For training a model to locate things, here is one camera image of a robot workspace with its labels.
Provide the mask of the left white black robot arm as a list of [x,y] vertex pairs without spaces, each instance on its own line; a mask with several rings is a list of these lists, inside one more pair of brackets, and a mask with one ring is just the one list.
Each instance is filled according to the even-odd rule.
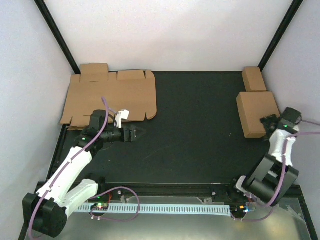
[[122,125],[129,114],[126,109],[113,114],[107,110],[93,111],[89,125],[81,131],[53,176],[36,193],[26,194],[22,208],[30,239],[33,239],[32,231],[57,237],[71,214],[83,203],[91,199],[101,200],[116,190],[108,190],[105,178],[93,174],[87,175],[75,188],[72,185],[105,143],[132,143],[137,140],[139,128]]

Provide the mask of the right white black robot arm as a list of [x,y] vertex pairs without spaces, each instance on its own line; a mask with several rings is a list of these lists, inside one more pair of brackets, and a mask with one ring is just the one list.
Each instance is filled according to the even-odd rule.
[[257,198],[267,207],[274,207],[299,176],[293,167],[291,153],[302,120],[300,111],[286,107],[278,117],[275,114],[260,119],[269,140],[269,151],[247,176],[228,187],[228,198],[234,202],[244,196]]

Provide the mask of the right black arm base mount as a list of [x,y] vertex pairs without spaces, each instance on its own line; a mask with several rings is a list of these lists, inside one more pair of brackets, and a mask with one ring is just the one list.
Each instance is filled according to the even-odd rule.
[[245,203],[248,198],[232,184],[213,184],[210,187],[213,202]]

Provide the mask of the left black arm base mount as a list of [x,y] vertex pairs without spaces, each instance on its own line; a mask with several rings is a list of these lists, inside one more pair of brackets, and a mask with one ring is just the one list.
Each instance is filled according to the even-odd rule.
[[122,190],[125,190],[126,188],[124,186],[117,186],[117,187],[113,187],[113,188],[110,188],[108,190],[105,190],[103,192],[99,192],[97,193],[96,195],[90,197],[88,200],[95,200],[95,199],[104,199],[105,196],[110,196],[110,195],[113,195],[114,192],[118,192],[118,191],[122,191]]

